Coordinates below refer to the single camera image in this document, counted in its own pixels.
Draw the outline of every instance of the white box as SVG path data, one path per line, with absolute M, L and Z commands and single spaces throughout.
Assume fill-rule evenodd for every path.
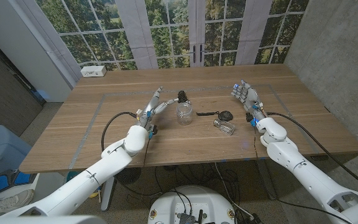
M 81 69 L 84 77 L 103 77 L 106 74 L 106 68 L 103 66 L 85 66 Z

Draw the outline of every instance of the gray tape line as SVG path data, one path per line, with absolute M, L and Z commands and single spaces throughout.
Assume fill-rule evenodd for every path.
M 271 85 L 268 85 L 268 87 L 270 88 L 270 90 L 273 92 L 273 94 L 276 96 L 278 102 L 280 102 L 281 106 L 285 109 L 285 111 L 288 113 L 289 117 L 292 117 L 292 114 L 290 112 L 290 110 L 285 106 L 284 102 L 280 99 L 280 97 L 278 97 L 278 94 L 276 93 L 276 91 L 273 89 L 273 87 Z M 315 153 L 318 153 L 317 148 L 313 145 L 313 142 L 310 140 L 309 136 L 305 133 L 304 130 L 302 130 L 299 126 L 297 126 L 298 130 L 302 133 L 303 137 L 306 139 L 306 141 L 309 143 L 310 147 L 312 148 L 312 150 L 314 150 Z
M 106 95 L 103 95 L 103 96 L 102 96 L 102 99 L 101 99 L 100 102 L 99 102 L 98 107 L 96 108 L 96 111 L 94 112 L 94 115 L 93 115 L 93 117 L 92 117 L 92 119 L 91 119 L 91 122 L 89 122 L 89 125 L 88 125 L 88 127 L 87 127 L 87 129 L 86 129 L 85 135 L 84 135 L 84 137 L 81 139 L 80 145 L 78 146 L 77 150 L 75 151 L 74 156 L 73 156 L 73 159 L 71 160 L 70 165 L 68 165 L 68 168 L 69 168 L 69 169 L 72 169 L 72 168 L 74 167 L 74 163 L 75 163 L 75 161 L 77 160 L 78 155 L 80 155 L 81 149 L 82 149 L 82 147 L 83 147 L 84 144 L 85 144 L 85 140 L 86 140 L 86 138 L 88 137 L 88 135 L 89 135 L 89 133 L 90 133 L 90 131 L 91 131 L 91 129 L 92 129 L 93 123 L 94 123 L 94 121 L 95 121 L 95 119 L 96 119 L 96 117 L 97 117 L 97 115 L 98 115 L 98 113 L 99 113 L 100 108 L 102 107 L 102 104 L 103 104 L 103 101 L 104 101 L 105 98 L 106 98 Z

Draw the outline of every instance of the black connector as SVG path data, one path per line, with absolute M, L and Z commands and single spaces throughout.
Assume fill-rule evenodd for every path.
M 254 119 L 253 115 L 250 113 L 246 113 L 246 120 L 247 122 L 251 122 Z

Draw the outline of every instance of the glass jar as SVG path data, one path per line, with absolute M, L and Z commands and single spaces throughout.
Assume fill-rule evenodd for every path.
M 177 106 L 178 123 L 187 125 L 191 123 L 191 116 L 193 115 L 193 108 L 189 103 L 179 103 Z

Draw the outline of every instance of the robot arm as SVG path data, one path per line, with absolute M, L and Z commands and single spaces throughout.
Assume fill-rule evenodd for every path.
M 255 127 L 260 133 L 268 156 L 288 169 L 316 199 L 322 209 L 350 223 L 358 223 L 358 192 L 347 189 L 327 176 L 298 152 L 296 144 L 287 137 L 284 127 L 268 118 L 256 91 L 246 82 L 234 85 L 231 95 L 244 105 L 254 117 Z M 346 223 L 328 215 L 333 223 Z
M 146 107 L 138 113 L 137 122 L 128 130 L 127 136 L 102 152 L 102 159 L 87 168 L 48 197 L 38 202 L 18 208 L 2 217 L 19 217 L 22 215 L 59 216 L 74 212 L 101 184 L 122 171 L 152 137 L 154 125 L 150 122 L 158 105 L 162 86 Z M 167 106 L 158 109 L 161 113 Z

